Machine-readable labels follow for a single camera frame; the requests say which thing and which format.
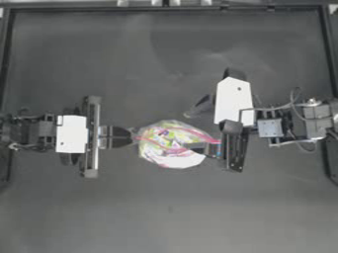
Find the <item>cable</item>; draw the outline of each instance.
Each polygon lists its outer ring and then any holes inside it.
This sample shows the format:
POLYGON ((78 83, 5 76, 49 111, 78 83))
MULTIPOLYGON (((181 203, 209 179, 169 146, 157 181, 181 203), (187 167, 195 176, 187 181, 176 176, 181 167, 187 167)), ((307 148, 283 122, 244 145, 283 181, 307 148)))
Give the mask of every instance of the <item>cable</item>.
MULTIPOLYGON (((293 133, 291 132, 291 130, 287 131, 289 136, 293 138, 293 140, 296 140, 296 137, 293 135, 293 133)), ((316 141, 311 142, 313 144, 312 149, 307 149, 300 142, 295 142, 293 144, 296 145, 297 149, 307 154, 312 154, 316 151, 316 141)))

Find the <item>wire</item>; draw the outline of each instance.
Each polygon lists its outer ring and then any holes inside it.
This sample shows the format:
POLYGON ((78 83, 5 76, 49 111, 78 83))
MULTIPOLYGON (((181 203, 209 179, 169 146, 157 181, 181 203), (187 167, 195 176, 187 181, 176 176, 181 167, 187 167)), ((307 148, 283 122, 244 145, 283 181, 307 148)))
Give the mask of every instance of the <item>wire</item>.
POLYGON ((313 143, 313 140, 309 139, 297 139, 297 140, 289 140, 289 141, 284 141, 281 143, 276 143, 276 144, 269 144, 269 146, 284 146, 284 145, 291 145, 291 144, 296 144, 296 143, 313 143))
MULTIPOLYGON (((296 137, 293 135, 293 133, 291 132, 291 130, 288 131, 289 136, 293 138, 293 140, 296 140, 296 137)), ((311 149, 307 149, 300 142, 295 142, 293 144, 296 145, 297 149, 307 154, 312 154, 316 151, 316 141, 311 142, 313 147, 311 149)))

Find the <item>metal bracket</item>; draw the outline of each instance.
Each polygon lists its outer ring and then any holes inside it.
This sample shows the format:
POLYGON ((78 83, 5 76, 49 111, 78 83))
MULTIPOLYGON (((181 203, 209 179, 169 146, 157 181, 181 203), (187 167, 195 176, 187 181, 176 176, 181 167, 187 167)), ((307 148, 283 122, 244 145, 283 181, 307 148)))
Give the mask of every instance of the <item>metal bracket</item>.
POLYGON ((232 121, 219 123, 221 131, 220 161, 223 166, 236 172, 243 171, 249 129, 243 124, 232 121))

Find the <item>plastic bag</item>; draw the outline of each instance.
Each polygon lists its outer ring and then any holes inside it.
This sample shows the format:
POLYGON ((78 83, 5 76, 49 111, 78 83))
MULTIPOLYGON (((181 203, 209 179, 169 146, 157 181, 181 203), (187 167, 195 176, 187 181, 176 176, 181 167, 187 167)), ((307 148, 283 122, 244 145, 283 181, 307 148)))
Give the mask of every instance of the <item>plastic bag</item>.
POLYGON ((217 142, 204 131, 179 121, 160 121, 140 129, 138 154, 161 167, 184 169, 197 165, 204 155, 183 147, 184 143, 217 142))

